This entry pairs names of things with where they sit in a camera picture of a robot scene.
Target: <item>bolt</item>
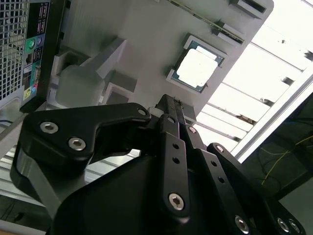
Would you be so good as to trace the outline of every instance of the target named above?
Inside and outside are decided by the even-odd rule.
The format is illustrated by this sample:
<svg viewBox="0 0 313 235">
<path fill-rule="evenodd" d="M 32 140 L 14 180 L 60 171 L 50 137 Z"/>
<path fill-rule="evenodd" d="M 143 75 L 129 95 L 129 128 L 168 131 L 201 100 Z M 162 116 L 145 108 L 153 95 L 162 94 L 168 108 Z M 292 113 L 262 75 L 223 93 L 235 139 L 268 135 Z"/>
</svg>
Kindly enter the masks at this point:
<svg viewBox="0 0 313 235">
<path fill-rule="evenodd" d="M 45 121 L 40 124 L 40 129 L 45 133 L 54 134 L 59 130 L 59 127 L 53 122 Z"/>
<path fill-rule="evenodd" d="M 141 115 L 144 115 L 144 116 L 147 115 L 146 112 L 143 111 L 142 109 L 138 109 L 138 112 L 139 112 Z"/>
<path fill-rule="evenodd" d="M 278 218 L 277 222 L 278 222 L 279 226 L 282 228 L 282 230 L 284 230 L 286 233 L 289 233 L 289 228 L 288 228 L 287 224 L 281 218 Z"/>
<path fill-rule="evenodd" d="M 169 196 L 169 201 L 175 210 L 181 211 L 184 208 L 183 199 L 176 193 L 172 193 Z"/>
<path fill-rule="evenodd" d="M 295 222 L 293 220 L 290 219 L 289 223 L 293 227 L 293 229 L 295 229 L 297 231 L 297 233 L 300 233 L 299 227 L 295 224 Z"/>
<path fill-rule="evenodd" d="M 235 223 L 243 234 L 249 234 L 249 226 L 240 216 L 235 217 Z"/>
<path fill-rule="evenodd" d="M 192 132 L 192 133 L 196 133 L 197 132 L 197 130 L 195 129 L 195 128 L 193 128 L 192 126 L 189 126 L 189 130 Z"/>
<path fill-rule="evenodd" d="M 76 151 L 82 151 L 86 148 L 86 143 L 80 138 L 74 137 L 68 141 L 68 145 L 70 148 Z"/>
<path fill-rule="evenodd" d="M 221 153 L 224 153 L 224 149 L 222 147 L 220 147 L 219 145 L 217 145 L 216 147 Z"/>
</svg>

